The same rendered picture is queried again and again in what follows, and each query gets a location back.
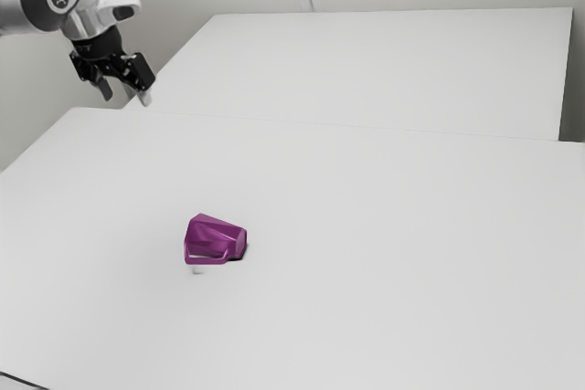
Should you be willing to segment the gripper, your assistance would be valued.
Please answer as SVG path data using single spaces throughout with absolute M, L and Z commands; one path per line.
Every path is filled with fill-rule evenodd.
M 122 47 L 119 29 L 107 29 L 94 38 L 72 41 L 69 58 L 82 81 L 96 87 L 105 101 L 113 97 L 106 77 L 112 77 L 138 91 L 137 99 L 149 107 L 152 94 L 149 90 L 155 82 L 155 74 L 140 52 L 127 54 Z

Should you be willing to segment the purple faceted mug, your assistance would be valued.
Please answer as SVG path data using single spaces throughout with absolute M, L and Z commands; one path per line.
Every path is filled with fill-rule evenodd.
M 205 214 L 188 222 L 184 239 L 187 265 L 223 265 L 242 260 L 248 246 L 247 230 Z

